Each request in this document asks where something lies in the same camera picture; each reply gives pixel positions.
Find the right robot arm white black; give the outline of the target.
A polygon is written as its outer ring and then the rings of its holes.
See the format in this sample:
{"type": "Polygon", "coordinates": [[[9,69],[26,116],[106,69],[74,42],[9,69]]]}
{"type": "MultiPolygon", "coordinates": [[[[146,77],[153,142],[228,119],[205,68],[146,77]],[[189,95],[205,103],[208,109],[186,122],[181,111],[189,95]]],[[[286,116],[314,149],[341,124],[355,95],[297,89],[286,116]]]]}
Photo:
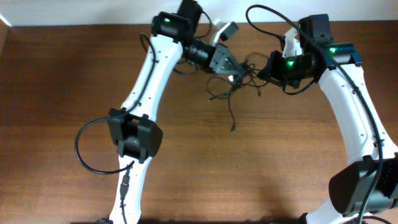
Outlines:
{"type": "Polygon", "coordinates": [[[329,196],[300,223],[361,223],[397,207],[397,145],[381,123],[355,46],[336,43],[326,14],[304,17],[283,36],[259,78],[303,92],[309,79],[324,92],[340,127],[347,166],[328,184],[329,196]]]}

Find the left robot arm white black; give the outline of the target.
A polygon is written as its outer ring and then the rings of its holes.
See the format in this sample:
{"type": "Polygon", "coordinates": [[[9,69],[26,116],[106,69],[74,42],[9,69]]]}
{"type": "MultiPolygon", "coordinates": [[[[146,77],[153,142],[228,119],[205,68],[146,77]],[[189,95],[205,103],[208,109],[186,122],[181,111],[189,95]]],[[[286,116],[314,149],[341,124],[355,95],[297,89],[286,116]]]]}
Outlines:
{"type": "Polygon", "coordinates": [[[108,121],[119,155],[118,191],[108,223],[138,223],[148,166],[159,151],[163,132],[156,124],[166,84],[181,58],[217,75],[232,75],[240,86],[244,70],[226,41],[238,30],[234,22],[214,21],[209,42],[195,37],[203,10],[196,1],[183,1],[176,13],[160,12],[152,20],[149,48],[137,81],[120,109],[110,109],[108,121]]]}

